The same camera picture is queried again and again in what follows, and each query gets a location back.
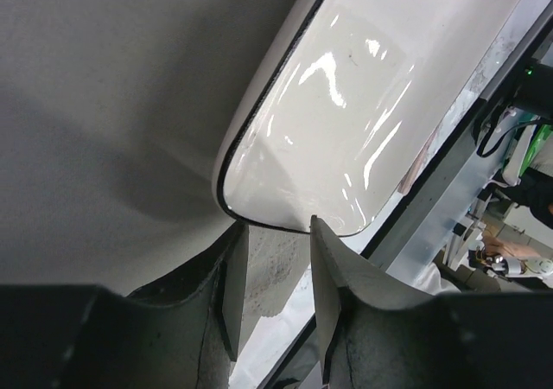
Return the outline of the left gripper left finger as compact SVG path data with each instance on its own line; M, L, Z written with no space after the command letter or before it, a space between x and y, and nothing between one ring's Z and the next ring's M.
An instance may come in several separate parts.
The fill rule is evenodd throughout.
M244 307L249 230L123 297L97 285L1 289L4 388L225 388Z

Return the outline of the grey scalloped placemat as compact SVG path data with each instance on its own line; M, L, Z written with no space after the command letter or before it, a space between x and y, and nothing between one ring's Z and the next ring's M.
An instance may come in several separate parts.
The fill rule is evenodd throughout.
M226 130L300 0L1 0L1 282L121 295L230 225Z

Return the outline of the white rectangular plate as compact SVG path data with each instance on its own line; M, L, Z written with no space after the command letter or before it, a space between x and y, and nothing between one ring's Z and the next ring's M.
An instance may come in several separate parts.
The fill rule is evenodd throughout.
M232 217L341 237L365 230L519 0L313 0L289 17L221 146Z

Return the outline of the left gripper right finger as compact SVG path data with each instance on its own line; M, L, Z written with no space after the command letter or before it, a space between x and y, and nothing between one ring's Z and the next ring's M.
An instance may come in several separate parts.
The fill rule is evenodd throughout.
M326 388L549 388L552 296L410 287L310 222Z

